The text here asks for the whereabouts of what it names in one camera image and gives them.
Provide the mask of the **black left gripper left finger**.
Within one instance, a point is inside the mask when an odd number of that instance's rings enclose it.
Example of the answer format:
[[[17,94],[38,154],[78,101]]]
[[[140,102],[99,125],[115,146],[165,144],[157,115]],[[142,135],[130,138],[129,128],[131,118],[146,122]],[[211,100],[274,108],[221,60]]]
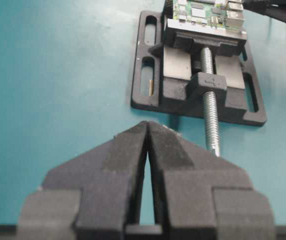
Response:
[[[21,240],[123,240],[140,218],[148,124],[49,170],[19,217]]]

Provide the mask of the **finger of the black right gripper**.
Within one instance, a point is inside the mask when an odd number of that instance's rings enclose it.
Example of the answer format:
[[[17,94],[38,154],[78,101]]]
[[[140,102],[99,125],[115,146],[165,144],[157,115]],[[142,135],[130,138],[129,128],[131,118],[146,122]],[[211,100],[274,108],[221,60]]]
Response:
[[[244,0],[243,7],[286,24],[286,0]]]

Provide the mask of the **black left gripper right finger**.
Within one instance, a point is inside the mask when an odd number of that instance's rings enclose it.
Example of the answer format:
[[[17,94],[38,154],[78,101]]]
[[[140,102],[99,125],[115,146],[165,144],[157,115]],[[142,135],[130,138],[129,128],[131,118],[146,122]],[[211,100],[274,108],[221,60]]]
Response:
[[[273,211],[247,172],[150,121],[155,220],[168,240],[274,240]]]

